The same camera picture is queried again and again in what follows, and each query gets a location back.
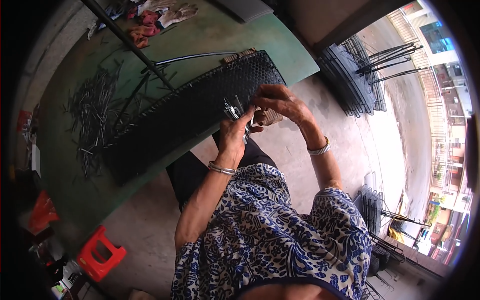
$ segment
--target window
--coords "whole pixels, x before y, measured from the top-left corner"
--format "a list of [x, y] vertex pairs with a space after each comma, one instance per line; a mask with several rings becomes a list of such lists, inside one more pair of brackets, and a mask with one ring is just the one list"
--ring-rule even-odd
[[462, 76], [463, 75], [462, 68], [460, 67], [459, 64], [453, 65], [453, 72], [455, 73], [455, 76]]
[[454, 125], [464, 124], [464, 121], [465, 121], [464, 119], [459, 118], [459, 117], [454, 117], [453, 118], [453, 124]]
[[454, 50], [450, 32], [441, 22], [434, 22], [420, 27], [421, 32], [430, 46], [432, 53]]
[[450, 145], [451, 145], [453, 148], [460, 148], [460, 139], [459, 139], [459, 138], [455, 138], [453, 142], [450, 142]]

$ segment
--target woman's left hand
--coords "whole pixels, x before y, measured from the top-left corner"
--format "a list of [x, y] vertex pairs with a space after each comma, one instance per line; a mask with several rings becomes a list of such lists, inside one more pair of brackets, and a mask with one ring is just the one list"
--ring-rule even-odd
[[[245, 152], [243, 135], [245, 126], [252, 120], [255, 107], [249, 109], [235, 122], [224, 120], [220, 123], [220, 143], [218, 145], [218, 156], [215, 164], [219, 167], [236, 169]], [[262, 127], [251, 127], [251, 132], [261, 132]]]

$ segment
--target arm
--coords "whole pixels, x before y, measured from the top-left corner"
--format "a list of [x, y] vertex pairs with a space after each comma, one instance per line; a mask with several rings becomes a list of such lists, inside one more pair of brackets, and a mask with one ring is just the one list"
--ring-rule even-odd
[[[220, 123], [220, 145], [215, 165], [236, 169], [243, 157], [245, 144], [243, 134], [245, 125], [252, 119], [254, 107], [241, 116], [235, 122], [230, 120]], [[262, 128], [252, 127], [252, 132], [259, 132]], [[210, 171], [207, 173], [202, 184], [193, 193], [183, 208], [175, 230], [175, 250], [187, 242], [196, 242], [199, 236], [206, 230], [208, 222], [220, 200], [231, 176]]]
[[[253, 103], [262, 109], [271, 108], [289, 118], [300, 128], [309, 150], [318, 150], [327, 142], [318, 127], [312, 112], [287, 87], [280, 84], [263, 84], [254, 95]], [[313, 169], [320, 189], [334, 187], [342, 189], [340, 169], [332, 151], [311, 156]]]

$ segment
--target woman's right hand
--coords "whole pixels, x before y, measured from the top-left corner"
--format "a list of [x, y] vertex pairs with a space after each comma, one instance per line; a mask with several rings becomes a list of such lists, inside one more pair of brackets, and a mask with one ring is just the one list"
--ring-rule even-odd
[[282, 84], [260, 85], [253, 95], [252, 102], [263, 110], [271, 108], [298, 126], [314, 120], [305, 103]]

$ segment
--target building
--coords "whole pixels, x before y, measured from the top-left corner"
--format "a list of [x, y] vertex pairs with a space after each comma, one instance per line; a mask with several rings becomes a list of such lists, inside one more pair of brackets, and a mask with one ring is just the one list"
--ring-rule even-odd
[[455, 51], [453, 35], [428, 5], [419, 0], [400, 10], [418, 38], [416, 42], [423, 46], [442, 103], [441, 108], [430, 114], [432, 128], [444, 132], [432, 135], [434, 160], [425, 219], [433, 223], [428, 255], [442, 264], [452, 264], [461, 243], [461, 232], [468, 226], [472, 199], [465, 172], [467, 119], [472, 115], [468, 80]]
[[403, 11], [433, 66], [460, 60], [455, 52], [453, 35], [424, 1], [411, 3]]

